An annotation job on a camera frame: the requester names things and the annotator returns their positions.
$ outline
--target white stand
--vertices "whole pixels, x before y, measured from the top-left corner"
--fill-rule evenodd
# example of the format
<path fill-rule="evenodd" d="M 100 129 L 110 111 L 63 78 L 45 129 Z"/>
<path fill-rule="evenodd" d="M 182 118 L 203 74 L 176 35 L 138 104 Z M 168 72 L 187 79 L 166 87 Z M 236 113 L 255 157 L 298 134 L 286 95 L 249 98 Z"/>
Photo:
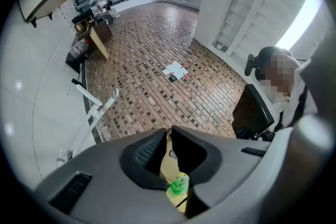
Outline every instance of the white stand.
<path fill-rule="evenodd" d="M 64 148 L 59 149 L 59 156 L 57 158 L 58 167 L 69 161 L 78 152 L 78 150 L 83 146 L 85 140 L 89 137 L 92 129 L 97 125 L 101 117 L 106 113 L 109 107 L 112 106 L 112 104 L 119 96 L 119 89 L 115 88 L 113 90 L 112 97 L 106 102 L 104 106 L 102 106 L 102 102 L 98 100 L 96 97 L 94 97 L 92 94 L 90 94 L 82 86 L 77 85 L 77 89 L 89 100 L 91 100 L 94 103 L 94 105 L 91 107 L 89 113 L 86 115 L 82 127 L 71 141 L 68 149 Z M 85 131 L 88 120 L 91 116 L 93 117 L 93 122 L 89 126 L 89 128 Z M 81 142 L 76 146 L 74 141 L 80 139 L 80 137 L 82 137 Z"/>

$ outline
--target paper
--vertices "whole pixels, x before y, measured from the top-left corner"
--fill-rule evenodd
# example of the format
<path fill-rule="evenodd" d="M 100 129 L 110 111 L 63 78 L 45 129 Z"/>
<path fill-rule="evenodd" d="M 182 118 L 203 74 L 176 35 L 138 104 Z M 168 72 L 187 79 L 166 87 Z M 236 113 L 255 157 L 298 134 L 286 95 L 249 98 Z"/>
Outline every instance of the paper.
<path fill-rule="evenodd" d="M 181 66 L 176 61 L 173 61 L 166 69 L 162 70 L 162 72 L 165 75 L 174 75 L 177 79 L 182 79 L 186 74 L 188 74 L 188 71 L 184 68 L 184 66 Z"/>

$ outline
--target black hair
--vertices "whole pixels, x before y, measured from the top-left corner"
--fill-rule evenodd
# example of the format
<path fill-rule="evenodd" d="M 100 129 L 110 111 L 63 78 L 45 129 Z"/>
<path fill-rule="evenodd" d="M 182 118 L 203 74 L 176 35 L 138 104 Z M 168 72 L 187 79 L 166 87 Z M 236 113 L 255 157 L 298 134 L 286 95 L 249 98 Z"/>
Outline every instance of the black hair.
<path fill-rule="evenodd" d="M 261 49 L 258 56 L 255 58 L 256 71 L 255 75 L 257 80 L 265 79 L 265 68 L 270 65 L 272 55 L 281 52 L 281 49 L 275 46 L 265 47 Z"/>

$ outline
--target gray plastic housing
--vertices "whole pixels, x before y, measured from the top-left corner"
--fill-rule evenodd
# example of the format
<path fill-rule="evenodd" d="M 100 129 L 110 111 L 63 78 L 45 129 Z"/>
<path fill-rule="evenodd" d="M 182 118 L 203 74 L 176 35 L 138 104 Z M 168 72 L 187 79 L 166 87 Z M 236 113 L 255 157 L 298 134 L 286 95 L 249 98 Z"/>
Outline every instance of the gray plastic housing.
<path fill-rule="evenodd" d="M 294 130 L 279 131 L 271 143 L 213 136 L 186 127 L 176 129 L 189 133 L 191 139 L 197 138 L 201 146 L 204 142 L 215 146 L 222 159 L 207 182 L 190 189 L 208 207 L 193 218 L 187 219 L 178 212 L 164 190 L 140 187 L 121 167 L 120 158 L 126 147 L 154 137 L 162 130 L 135 134 L 85 150 L 49 175 L 35 194 L 44 202 L 46 210 L 67 223 L 268 222 L 307 190 L 334 147 L 332 131 L 316 116 L 302 118 Z M 250 155 L 241 152 L 244 147 L 266 153 L 263 157 Z M 46 203 L 76 173 L 89 174 L 92 180 L 69 215 L 65 215 Z"/>

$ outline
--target headphones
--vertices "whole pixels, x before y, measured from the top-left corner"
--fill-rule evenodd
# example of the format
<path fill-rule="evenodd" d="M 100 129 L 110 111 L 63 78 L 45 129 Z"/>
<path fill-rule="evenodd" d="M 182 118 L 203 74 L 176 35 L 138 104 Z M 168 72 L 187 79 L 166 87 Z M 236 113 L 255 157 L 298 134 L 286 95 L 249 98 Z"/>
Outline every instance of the headphones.
<path fill-rule="evenodd" d="M 254 68 L 256 69 L 255 71 L 256 79 L 258 81 L 265 79 L 265 75 L 260 73 L 260 65 L 258 63 L 258 57 L 254 57 L 252 54 L 250 54 L 247 57 L 247 63 L 244 71 L 245 76 L 248 77 L 249 75 L 251 75 L 251 72 Z"/>
<path fill-rule="evenodd" d="M 246 63 L 245 71 L 244 71 L 245 76 L 248 77 L 249 75 L 251 75 L 252 70 L 255 68 L 256 69 L 255 70 L 256 79 L 258 81 L 264 80 L 265 74 L 261 71 L 265 68 L 268 61 L 270 61 L 271 55 L 273 53 L 274 53 L 274 49 L 266 48 L 266 50 L 264 50 L 262 53 L 259 53 L 257 57 L 253 56 L 252 54 L 248 55 L 247 63 Z M 297 59 L 297 58 L 295 59 L 298 61 L 302 61 L 302 62 L 307 61 L 304 59 Z"/>

